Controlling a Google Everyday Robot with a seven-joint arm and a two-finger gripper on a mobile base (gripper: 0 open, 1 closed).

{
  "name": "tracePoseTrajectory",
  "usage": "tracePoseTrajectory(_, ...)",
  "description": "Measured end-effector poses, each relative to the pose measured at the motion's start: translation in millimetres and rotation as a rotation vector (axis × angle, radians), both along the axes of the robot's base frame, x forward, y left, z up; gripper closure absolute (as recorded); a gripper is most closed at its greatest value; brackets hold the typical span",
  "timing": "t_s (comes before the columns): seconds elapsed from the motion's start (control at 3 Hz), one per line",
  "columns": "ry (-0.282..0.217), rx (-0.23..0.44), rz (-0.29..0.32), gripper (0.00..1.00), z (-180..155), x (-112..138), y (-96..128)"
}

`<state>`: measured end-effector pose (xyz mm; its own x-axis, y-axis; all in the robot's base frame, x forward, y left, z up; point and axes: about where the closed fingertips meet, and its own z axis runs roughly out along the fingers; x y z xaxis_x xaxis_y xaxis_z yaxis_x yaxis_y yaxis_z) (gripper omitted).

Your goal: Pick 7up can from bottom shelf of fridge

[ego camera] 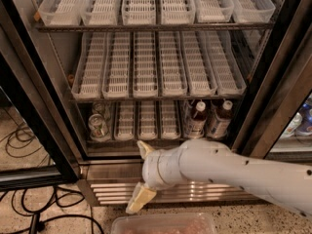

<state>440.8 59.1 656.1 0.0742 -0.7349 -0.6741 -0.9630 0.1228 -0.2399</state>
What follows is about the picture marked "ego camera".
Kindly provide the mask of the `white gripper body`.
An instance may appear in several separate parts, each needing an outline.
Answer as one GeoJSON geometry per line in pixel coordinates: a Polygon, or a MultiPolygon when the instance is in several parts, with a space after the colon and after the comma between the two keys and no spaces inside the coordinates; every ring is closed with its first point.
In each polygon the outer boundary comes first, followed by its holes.
{"type": "Polygon", "coordinates": [[[179,157],[180,152],[177,149],[150,152],[142,167],[145,185],[154,190],[164,190],[181,183],[179,157]]]}

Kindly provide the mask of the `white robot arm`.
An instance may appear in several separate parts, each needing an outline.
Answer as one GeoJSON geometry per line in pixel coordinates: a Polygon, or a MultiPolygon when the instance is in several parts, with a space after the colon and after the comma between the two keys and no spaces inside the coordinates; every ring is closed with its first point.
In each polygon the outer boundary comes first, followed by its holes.
{"type": "Polygon", "coordinates": [[[312,217],[312,167],[261,160],[231,152],[223,143],[189,139],[173,149],[137,143],[142,178],[126,212],[135,214],[156,194],[185,181],[239,187],[257,198],[306,218],[312,217]]]}

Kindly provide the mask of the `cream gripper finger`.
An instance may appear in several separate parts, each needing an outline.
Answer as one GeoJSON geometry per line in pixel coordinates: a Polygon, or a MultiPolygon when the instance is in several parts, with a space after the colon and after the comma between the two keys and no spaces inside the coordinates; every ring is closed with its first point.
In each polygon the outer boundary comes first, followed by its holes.
{"type": "Polygon", "coordinates": [[[133,196],[128,203],[126,213],[129,215],[138,213],[157,194],[157,191],[149,188],[144,183],[139,182],[133,192],[133,196]]]}
{"type": "Polygon", "coordinates": [[[139,154],[143,160],[145,160],[147,156],[154,151],[154,148],[151,145],[142,140],[139,140],[136,144],[139,149],[139,154]]]}

